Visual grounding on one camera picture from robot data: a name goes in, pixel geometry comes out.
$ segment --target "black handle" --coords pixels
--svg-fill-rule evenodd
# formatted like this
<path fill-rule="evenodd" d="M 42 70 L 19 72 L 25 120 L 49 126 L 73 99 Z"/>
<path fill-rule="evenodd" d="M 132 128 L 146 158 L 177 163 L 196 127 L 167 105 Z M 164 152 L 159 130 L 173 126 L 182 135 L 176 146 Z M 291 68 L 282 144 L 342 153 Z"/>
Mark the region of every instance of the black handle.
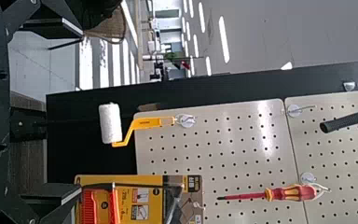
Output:
<path fill-rule="evenodd" d="M 334 119 L 320 124 L 324 133 L 331 133 L 341 128 L 346 128 L 358 124 L 358 113 L 348 115 L 340 119 Z"/>

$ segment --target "yellow tool box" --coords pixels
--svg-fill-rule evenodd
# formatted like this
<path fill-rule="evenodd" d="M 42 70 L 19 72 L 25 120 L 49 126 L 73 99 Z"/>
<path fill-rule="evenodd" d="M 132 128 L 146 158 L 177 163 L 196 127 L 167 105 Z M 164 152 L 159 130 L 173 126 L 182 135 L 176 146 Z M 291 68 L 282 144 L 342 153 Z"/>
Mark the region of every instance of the yellow tool box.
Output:
<path fill-rule="evenodd" d="M 76 224 L 173 224 L 203 220 L 200 175 L 78 175 Z"/>

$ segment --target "screwdriver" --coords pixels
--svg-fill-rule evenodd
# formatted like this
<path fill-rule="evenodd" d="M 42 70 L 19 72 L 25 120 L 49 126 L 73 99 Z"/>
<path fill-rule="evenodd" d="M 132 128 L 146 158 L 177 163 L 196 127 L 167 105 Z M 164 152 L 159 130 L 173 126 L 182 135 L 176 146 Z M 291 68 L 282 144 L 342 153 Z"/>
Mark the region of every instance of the screwdriver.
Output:
<path fill-rule="evenodd" d="M 316 188 L 310 185 L 292 185 L 287 188 L 266 189 L 263 193 L 249 193 L 218 197 L 217 200 L 245 200 L 266 198 L 267 201 L 289 200 L 303 202 L 316 198 Z"/>

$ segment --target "pegboard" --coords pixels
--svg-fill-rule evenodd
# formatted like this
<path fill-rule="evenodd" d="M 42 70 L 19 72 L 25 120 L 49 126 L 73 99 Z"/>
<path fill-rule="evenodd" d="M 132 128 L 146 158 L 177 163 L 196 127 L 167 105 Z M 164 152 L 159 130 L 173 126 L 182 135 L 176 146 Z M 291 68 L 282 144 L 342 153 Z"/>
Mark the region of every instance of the pegboard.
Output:
<path fill-rule="evenodd" d="M 136 118 L 189 114 L 197 124 L 135 133 L 139 175 L 202 175 L 204 223 L 306 223 L 302 203 L 217 201 L 216 197 L 297 183 L 281 100 L 139 113 Z"/>
<path fill-rule="evenodd" d="M 306 202 L 309 224 L 358 223 L 358 125 L 322 133 L 319 124 L 358 112 L 358 91 L 288 98 L 286 106 L 316 105 L 288 118 L 298 171 L 332 189 Z"/>

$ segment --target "white paint roller cover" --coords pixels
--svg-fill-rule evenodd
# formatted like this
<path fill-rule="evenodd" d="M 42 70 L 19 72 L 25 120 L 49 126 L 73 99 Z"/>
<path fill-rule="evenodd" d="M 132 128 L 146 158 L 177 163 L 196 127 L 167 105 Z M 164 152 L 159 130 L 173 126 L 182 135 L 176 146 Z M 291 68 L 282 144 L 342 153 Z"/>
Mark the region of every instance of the white paint roller cover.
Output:
<path fill-rule="evenodd" d="M 105 144 L 121 142 L 123 133 L 121 131 L 120 107 L 113 103 L 100 105 L 99 111 L 103 142 Z"/>

